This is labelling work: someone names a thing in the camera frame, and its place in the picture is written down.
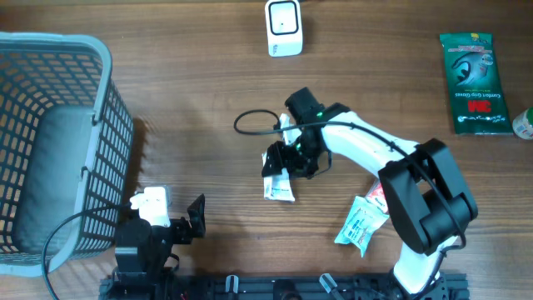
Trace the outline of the white carton box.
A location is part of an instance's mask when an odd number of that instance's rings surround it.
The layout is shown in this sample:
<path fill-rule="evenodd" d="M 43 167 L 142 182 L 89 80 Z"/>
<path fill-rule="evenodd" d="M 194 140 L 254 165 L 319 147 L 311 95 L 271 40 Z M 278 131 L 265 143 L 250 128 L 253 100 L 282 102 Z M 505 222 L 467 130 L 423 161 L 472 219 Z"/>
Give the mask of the white carton box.
<path fill-rule="evenodd" d="M 288 171 L 283 168 L 281 174 L 263 178 L 263 197 L 266 200 L 293 203 L 296 201 Z"/>

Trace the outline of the mint wet wipes pack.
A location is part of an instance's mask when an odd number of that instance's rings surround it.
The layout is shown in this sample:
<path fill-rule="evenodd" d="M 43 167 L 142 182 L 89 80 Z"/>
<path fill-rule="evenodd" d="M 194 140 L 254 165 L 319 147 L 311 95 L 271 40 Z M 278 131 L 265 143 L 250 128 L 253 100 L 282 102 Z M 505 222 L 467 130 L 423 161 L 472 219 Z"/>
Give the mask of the mint wet wipes pack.
<path fill-rule="evenodd" d="M 373 233 L 378 230 L 389 216 L 365 198 L 356 196 L 346 221 L 337 234 L 334 243 L 353 244 L 360 249 L 361 257 L 365 256 Z"/>

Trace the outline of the green 3M gloves package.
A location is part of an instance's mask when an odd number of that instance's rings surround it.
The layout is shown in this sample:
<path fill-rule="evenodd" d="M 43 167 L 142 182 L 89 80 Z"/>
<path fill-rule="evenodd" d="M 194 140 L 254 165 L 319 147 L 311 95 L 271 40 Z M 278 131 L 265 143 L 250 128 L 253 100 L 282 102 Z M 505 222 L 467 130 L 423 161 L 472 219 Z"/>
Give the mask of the green 3M gloves package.
<path fill-rule="evenodd" d="M 455 133 L 513 133 L 493 36 L 486 32 L 442 33 L 440 42 Z"/>

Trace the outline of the green lid jar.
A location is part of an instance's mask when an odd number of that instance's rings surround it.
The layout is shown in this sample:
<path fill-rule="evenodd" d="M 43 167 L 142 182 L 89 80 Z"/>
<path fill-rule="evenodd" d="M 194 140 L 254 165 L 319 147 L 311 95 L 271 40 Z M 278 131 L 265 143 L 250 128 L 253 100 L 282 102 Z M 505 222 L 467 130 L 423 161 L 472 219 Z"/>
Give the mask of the green lid jar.
<path fill-rule="evenodd" d="M 532 112 L 533 107 L 529 107 L 513 120 L 512 127 L 517 137 L 525 140 L 533 139 Z"/>

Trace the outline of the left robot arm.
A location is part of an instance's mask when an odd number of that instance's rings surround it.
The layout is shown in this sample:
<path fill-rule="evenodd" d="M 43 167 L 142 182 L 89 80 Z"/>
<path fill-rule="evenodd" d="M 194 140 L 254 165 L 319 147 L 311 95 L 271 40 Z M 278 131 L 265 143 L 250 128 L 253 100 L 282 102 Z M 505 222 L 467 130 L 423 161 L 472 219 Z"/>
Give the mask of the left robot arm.
<path fill-rule="evenodd" d="M 101 283 L 101 299 L 187 299 L 183 288 L 174 291 L 178 266 L 166 267 L 175 245 L 188 245 L 206 234 L 205 196 L 187 208 L 189 218 L 172 219 L 167 225 L 151 225 L 142 217 L 123 224 L 116 234 L 117 267 Z"/>

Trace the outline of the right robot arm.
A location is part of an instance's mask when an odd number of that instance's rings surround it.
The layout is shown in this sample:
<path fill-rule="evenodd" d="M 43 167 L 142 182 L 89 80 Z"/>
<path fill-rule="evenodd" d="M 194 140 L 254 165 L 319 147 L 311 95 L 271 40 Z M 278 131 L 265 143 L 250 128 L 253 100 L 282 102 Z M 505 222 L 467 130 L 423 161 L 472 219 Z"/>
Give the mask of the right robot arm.
<path fill-rule="evenodd" d="M 478 207 L 449 148 L 432 138 L 417 143 L 364 122 L 340 103 L 325 107 L 304 87 L 285 102 L 294 117 L 294 142 L 266 150 L 262 176 L 286 173 L 311 179 L 323 153 L 340 154 L 375 175 L 393 227 L 403 242 L 395 280 L 414 299 L 436 288 L 437 273 L 451 250 L 466 245 L 465 230 Z"/>

